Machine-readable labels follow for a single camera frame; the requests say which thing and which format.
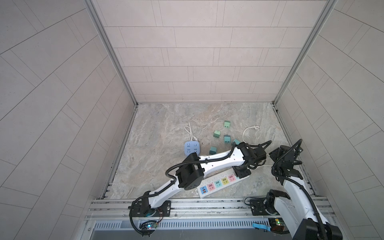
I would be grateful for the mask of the white long power strip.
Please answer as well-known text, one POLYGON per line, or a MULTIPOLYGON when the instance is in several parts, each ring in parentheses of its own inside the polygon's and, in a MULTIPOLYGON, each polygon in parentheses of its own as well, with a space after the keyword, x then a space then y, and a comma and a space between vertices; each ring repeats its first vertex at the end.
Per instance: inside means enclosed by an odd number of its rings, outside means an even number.
POLYGON ((223 190, 231 185, 237 184, 250 176, 246 176, 242 179, 236 176, 233 169, 228 169, 206 179, 203 179, 200 185, 196 188, 196 193, 201 199, 207 196, 223 190))

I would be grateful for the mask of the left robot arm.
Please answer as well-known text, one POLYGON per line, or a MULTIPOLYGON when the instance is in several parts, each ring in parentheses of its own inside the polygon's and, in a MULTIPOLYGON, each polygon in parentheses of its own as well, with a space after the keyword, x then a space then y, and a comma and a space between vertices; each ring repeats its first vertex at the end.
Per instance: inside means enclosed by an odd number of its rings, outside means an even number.
POLYGON ((271 140, 258 145, 245 142, 232 143, 231 149, 223 153, 209 156, 189 154, 183 162, 166 170, 165 175, 170 178, 167 183, 155 191, 145 192, 132 202, 129 219, 133 229, 141 236, 150 236, 154 230, 139 229, 134 223, 133 211, 138 210, 145 215, 155 212, 165 201, 180 191, 197 188, 205 176, 214 171, 231 167, 235 177, 239 179, 248 177, 252 170, 265 164, 266 148, 271 143, 271 140))

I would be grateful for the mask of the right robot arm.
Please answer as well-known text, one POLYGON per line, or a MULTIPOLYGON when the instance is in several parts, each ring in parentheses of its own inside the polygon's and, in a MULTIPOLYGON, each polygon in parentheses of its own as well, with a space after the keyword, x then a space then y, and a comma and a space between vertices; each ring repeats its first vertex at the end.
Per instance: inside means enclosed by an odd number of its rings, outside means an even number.
POLYGON ((308 193, 303 176, 294 169, 301 165, 297 160, 303 149, 303 140, 291 147, 280 146, 270 152, 274 161, 271 173, 285 191, 270 190, 265 207, 270 214, 279 214, 293 240, 342 240, 339 227, 331 225, 322 215, 308 193))

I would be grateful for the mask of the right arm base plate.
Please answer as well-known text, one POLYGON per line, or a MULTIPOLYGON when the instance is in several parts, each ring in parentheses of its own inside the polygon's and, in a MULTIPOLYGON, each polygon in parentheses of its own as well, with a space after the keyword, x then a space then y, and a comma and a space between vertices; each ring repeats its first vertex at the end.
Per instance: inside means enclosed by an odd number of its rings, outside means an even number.
POLYGON ((267 207, 266 198, 252 198, 249 200, 249 205, 253 216, 275 216, 278 213, 267 207))

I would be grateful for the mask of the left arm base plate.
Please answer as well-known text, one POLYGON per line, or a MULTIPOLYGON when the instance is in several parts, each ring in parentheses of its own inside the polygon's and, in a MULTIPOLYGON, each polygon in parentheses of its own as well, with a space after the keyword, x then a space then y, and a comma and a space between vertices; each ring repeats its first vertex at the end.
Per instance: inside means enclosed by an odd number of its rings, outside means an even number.
POLYGON ((149 205, 142 206, 142 200, 140 200, 133 207, 130 206, 129 209, 132 212, 132 217, 169 217, 171 203, 171 201, 165 201, 159 208, 154 209, 150 208, 149 205))

